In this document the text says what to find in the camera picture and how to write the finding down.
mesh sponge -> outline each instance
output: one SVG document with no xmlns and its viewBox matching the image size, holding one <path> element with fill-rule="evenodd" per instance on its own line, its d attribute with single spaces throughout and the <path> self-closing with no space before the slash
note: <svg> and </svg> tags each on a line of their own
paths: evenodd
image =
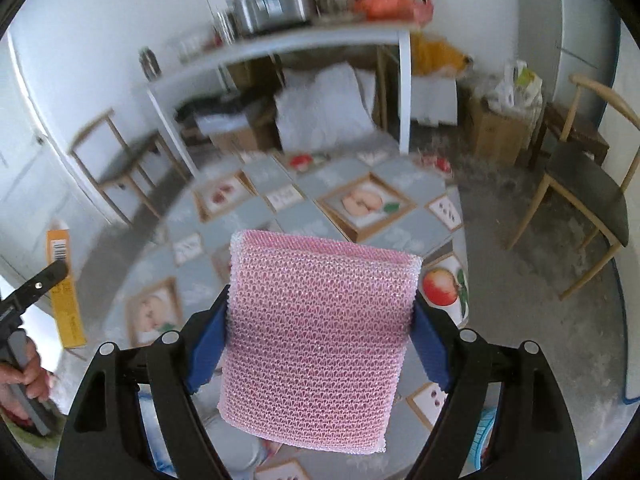
<svg viewBox="0 0 640 480">
<path fill-rule="evenodd" d="M 223 419 L 292 446 L 384 451 L 420 258 L 242 231 L 231 262 Z"/>
</svg>

blue gripper pad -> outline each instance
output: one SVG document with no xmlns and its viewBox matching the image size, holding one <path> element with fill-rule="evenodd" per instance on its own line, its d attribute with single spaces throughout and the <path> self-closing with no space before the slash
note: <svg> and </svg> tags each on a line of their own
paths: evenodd
<svg viewBox="0 0 640 480">
<path fill-rule="evenodd" d="M 187 391 L 193 395 L 213 376 L 223 349 L 226 335 L 226 299 L 209 321 L 189 359 L 189 375 L 186 380 Z"/>
<path fill-rule="evenodd" d="M 414 301 L 411 341 L 429 380 L 437 383 L 443 392 L 449 393 L 451 377 L 447 349 L 418 301 Z"/>
<path fill-rule="evenodd" d="M 208 322 L 206 329 L 188 356 L 190 371 L 186 386 L 190 395 L 193 395 L 203 384 L 211 380 L 225 347 L 225 322 L 226 298 Z M 411 340 L 427 377 L 437 383 L 444 392 L 448 392 L 450 375 L 447 366 L 447 350 L 418 301 L 414 301 Z"/>
</svg>

concrete floor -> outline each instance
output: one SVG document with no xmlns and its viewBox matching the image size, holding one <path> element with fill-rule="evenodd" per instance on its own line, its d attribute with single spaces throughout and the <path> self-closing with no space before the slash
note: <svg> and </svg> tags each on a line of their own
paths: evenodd
<svg viewBox="0 0 640 480">
<path fill-rule="evenodd" d="M 516 247 L 505 251 L 540 174 L 477 161 L 465 155 L 460 139 L 457 128 L 416 128 L 412 149 L 438 151 L 454 165 L 469 259 L 469 326 L 497 344 L 518 346 L 525 339 L 540 344 L 569 407 L 586 478 L 608 455 L 636 409 L 621 400 L 625 346 L 612 264 L 577 294 L 558 300 L 558 293 L 603 254 L 604 240 L 597 238 L 587 251 L 575 251 L 588 224 L 567 202 L 553 196 Z M 175 175 L 159 186 L 154 202 L 161 211 L 179 189 Z M 108 338 L 102 320 L 155 225 L 155 218 L 141 210 L 133 229 L 103 233 L 79 277 L 79 303 L 90 342 L 75 355 L 65 353 L 58 369 L 61 381 L 54 398 L 63 411 L 97 346 Z"/>
</svg>

chair leg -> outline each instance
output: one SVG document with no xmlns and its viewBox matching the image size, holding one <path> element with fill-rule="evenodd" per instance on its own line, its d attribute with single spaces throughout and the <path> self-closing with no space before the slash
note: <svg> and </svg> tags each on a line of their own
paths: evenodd
<svg viewBox="0 0 640 480">
<path fill-rule="evenodd" d="M 536 169 L 536 162 L 538 161 L 538 157 L 540 156 L 540 150 L 542 149 L 542 143 L 545 140 L 546 135 L 546 124 L 543 123 L 540 125 L 540 130 L 538 132 L 538 136 L 536 137 L 535 143 L 533 145 L 533 149 L 531 150 L 531 158 L 529 159 L 529 170 L 533 171 Z"/>
<path fill-rule="evenodd" d="M 167 145 L 166 141 L 162 138 L 162 135 L 158 135 L 158 143 L 160 144 L 160 146 L 162 146 L 162 149 L 166 153 L 166 156 L 169 158 L 171 163 L 174 165 L 174 168 L 178 171 L 178 173 L 180 174 L 182 179 L 185 182 L 188 182 L 189 179 L 188 179 L 187 175 L 184 173 L 184 171 L 182 170 L 182 167 L 180 166 L 180 162 L 178 162 L 178 160 L 174 157 L 174 154 L 171 152 L 171 148 L 169 148 L 169 146 Z"/>
<path fill-rule="evenodd" d="M 107 203 L 111 206 L 111 208 L 116 212 L 116 215 L 118 215 L 120 218 L 122 218 L 122 220 L 124 221 L 125 224 L 132 226 L 132 222 L 131 220 L 129 220 L 125 214 L 122 212 L 122 209 L 120 209 L 118 206 L 115 205 L 115 202 L 113 200 L 111 200 L 111 197 L 109 197 L 109 195 L 107 195 L 103 189 L 98 188 L 98 193 L 100 193 L 100 196 L 105 199 L 107 201 Z"/>
<path fill-rule="evenodd" d="M 585 272 L 577 282 L 575 282 L 566 291 L 560 294 L 560 300 L 565 300 L 566 298 L 568 298 L 576 290 L 578 290 L 581 286 L 583 286 L 591 278 L 593 278 L 597 273 L 599 273 L 602 267 L 604 267 L 609 262 L 609 260 L 613 258 L 616 252 L 618 252 L 620 247 L 622 247 L 622 244 L 620 244 L 620 242 L 614 243 L 597 264 L 591 267 L 591 269 L 587 270 L 587 272 Z"/>
<path fill-rule="evenodd" d="M 516 244 L 516 242 L 519 240 L 520 236 L 524 232 L 524 229 L 526 229 L 527 225 L 529 225 L 529 222 L 531 222 L 533 215 L 535 215 L 538 207 L 540 206 L 540 203 L 542 202 L 542 199 L 545 197 L 546 190 L 549 187 L 549 182 L 550 182 L 550 179 L 545 173 L 545 175 L 542 177 L 542 181 L 540 182 L 540 185 L 538 186 L 538 190 L 536 191 L 536 194 L 531 199 L 531 204 L 529 205 L 527 214 L 524 215 L 524 218 L 520 221 L 520 225 L 518 225 L 518 229 L 516 233 L 513 235 L 513 238 L 511 239 L 511 242 L 509 243 L 509 245 L 507 245 L 508 251 Z"/>
<path fill-rule="evenodd" d="M 600 232 L 600 229 L 598 229 L 597 227 L 594 227 L 593 231 L 591 231 L 588 235 L 584 237 L 584 240 L 578 246 L 577 250 L 580 251 L 584 249 L 587 245 L 589 245 L 589 243 L 591 243 L 591 240 L 593 240 L 599 232 Z"/>
<path fill-rule="evenodd" d="M 140 186 L 138 186 L 138 184 L 136 184 L 136 181 L 133 180 L 132 176 L 127 175 L 126 176 L 126 180 L 131 185 L 131 188 L 136 193 L 138 198 L 142 201 L 142 203 L 149 208 L 149 211 L 151 211 L 158 218 L 162 218 L 159 215 L 158 211 L 156 211 L 156 208 L 154 207 L 154 205 L 151 203 L 151 200 L 149 200 L 149 198 L 145 195 L 145 193 L 140 189 Z"/>
<path fill-rule="evenodd" d="M 149 178 L 148 174 L 146 174 L 146 171 L 142 168 L 142 164 L 137 163 L 136 168 L 138 168 L 140 175 L 142 175 L 142 177 L 146 180 L 146 183 L 149 184 L 151 189 L 155 188 L 156 184 L 154 184 L 154 181 Z"/>
</svg>

barcode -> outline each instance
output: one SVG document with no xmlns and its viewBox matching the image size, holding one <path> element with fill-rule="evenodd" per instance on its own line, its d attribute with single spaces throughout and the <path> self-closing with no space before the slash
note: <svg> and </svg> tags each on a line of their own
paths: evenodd
<svg viewBox="0 0 640 480">
<path fill-rule="evenodd" d="M 51 254 L 55 260 L 66 260 L 66 240 L 52 240 Z"/>
</svg>

